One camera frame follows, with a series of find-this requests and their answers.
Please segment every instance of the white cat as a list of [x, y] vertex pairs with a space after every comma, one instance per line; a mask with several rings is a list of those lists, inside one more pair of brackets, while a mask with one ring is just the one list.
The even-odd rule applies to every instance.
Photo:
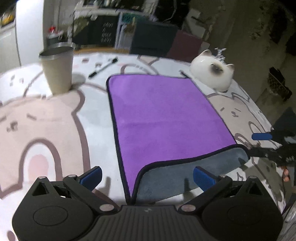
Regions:
[[220, 62], [210, 50], [205, 50], [191, 62], [190, 72], [208, 87], [225, 92], [231, 85], [234, 65]]

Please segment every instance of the metal screw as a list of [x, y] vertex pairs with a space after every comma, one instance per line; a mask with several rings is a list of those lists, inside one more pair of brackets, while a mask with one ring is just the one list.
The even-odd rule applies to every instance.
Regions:
[[191, 204], [185, 204], [181, 207], [181, 210], [184, 212], [193, 212], [196, 209], [196, 207], [194, 205]]
[[110, 212], [114, 209], [114, 206], [112, 204], [103, 204], [100, 206], [100, 210], [103, 212]]

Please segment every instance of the cabinet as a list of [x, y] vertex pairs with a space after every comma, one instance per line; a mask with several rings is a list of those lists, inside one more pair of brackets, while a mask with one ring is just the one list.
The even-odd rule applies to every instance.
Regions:
[[0, 28], [0, 73], [20, 67], [15, 36], [15, 25], [11, 23]]

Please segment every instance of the cartoon printed tablecloth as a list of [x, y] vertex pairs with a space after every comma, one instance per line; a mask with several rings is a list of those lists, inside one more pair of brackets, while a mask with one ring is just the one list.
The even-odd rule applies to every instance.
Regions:
[[[89, 80], [88, 75], [111, 59], [119, 61]], [[0, 77], [0, 240], [16, 240], [11, 219], [38, 176], [61, 180], [80, 175], [93, 166], [103, 170], [97, 190], [118, 204], [125, 204], [114, 142], [106, 80], [114, 74], [151, 74], [192, 77], [189, 63], [170, 59], [121, 55], [84, 54], [74, 57], [75, 90], [51, 97], [40, 64], [11, 70]], [[270, 131], [271, 125], [248, 94], [233, 81], [227, 93], [216, 93], [193, 78], [222, 117], [235, 140], [246, 146], [279, 146], [253, 141], [254, 132]], [[234, 180], [260, 178], [282, 211], [285, 190], [282, 170], [265, 158], [252, 158], [227, 174]], [[200, 188], [158, 203], [182, 204], [202, 193]]]

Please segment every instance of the cup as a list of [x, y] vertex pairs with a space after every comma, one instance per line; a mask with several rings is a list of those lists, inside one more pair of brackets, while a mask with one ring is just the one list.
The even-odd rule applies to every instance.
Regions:
[[72, 86], [74, 48], [61, 46], [39, 54], [43, 71], [53, 95], [67, 93]]

